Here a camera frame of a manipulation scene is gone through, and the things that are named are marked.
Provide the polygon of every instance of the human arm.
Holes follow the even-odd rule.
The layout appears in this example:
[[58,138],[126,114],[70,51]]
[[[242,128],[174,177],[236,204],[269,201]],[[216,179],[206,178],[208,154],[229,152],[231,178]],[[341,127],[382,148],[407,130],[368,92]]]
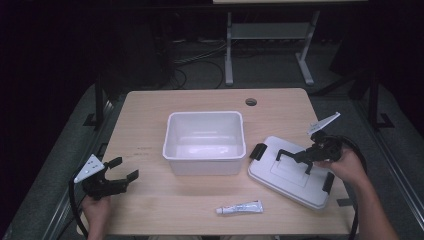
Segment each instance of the human arm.
[[342,157],[336,162],[322,161],[315,162],[315,165],[331,169],[336,176],[353,187],[358,203],[361,240],[399,239],[360,159],[352,149],[343,149]]
[[86,196],[82,201],[82,209],[89,225],[88,240],[104,239],[111,213],[111,196],[102,197],[100,200]]

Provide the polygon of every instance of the human hand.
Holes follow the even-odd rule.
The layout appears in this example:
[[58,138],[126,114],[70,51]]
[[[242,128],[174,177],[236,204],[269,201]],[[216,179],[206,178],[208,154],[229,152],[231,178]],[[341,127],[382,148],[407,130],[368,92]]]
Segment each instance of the human hand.
[[349,184],[357,185],[363,180],[368,180],[361,160],[352,149],[343,148],[342,156],[338,161],[314,162],[315,166],[329,168],[334,174]]
[[111,196],[100,200],[86,196],[82,201],[82,209],[89,225],[88,239],[103,239],[111,213]]

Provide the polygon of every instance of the black clip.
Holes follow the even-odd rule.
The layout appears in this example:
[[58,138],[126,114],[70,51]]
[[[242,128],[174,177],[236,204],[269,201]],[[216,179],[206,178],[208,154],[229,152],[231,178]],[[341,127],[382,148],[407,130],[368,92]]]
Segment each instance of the black clip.
[[322,190],[327,192],[330,195],[331,187],[333,186],[334,174],[331,172],[327,173],[327,177],[325,178],[324,185],[322,186]]
[[108,168],[112,169],[121,163],[121,157],[115,158],[110,162],[105,162],[103,164],[105,166],[103,170],[90,176],[82,182],[84,192],[96,200],[109,195],[116,195],[126,192],[130,182],[138,178],[138,170],[128,174],[126,179],[110,181],[105,178],[105,173]]
[[253,149],[252,153],[250,154],[251,159],[261,160],[262,155],[264,155],[264,152],[268,146],[265,143],[258,143],[256,144],[255,149]]
[[323,131],[318,131],[311,136],[311,140],[315,143],[312,147],[307,148],[305,151],[298,153],[291,153],[286,150],[280,149],[278,151],[276,161],[280,161],[282,154],[293,158],[297,163],[305,163],[308,165],[306,174],[311,174],[313,162],[324,161],[329,159],[331,161],[337,161],[342,156],[342,142],[330,136],[327,136]]

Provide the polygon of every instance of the hole in table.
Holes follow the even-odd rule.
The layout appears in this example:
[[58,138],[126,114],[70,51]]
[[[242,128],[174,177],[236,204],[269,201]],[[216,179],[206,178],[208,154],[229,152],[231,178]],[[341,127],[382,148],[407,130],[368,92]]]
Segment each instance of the hole in table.
[[254,98],[248,98],[246,99],[246,104],[248,106],[255,106],[258,103],[258,101],[256,101],[256,99]]

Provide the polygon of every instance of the tube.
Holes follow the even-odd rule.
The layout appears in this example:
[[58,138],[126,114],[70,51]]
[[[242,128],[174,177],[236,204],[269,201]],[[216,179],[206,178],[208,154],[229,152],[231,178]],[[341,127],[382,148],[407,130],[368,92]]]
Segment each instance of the tube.
[[216,209],[216,213],[219,215],[231,213],[262,213],[263,211],[264,209],[260,200],[220,207]]

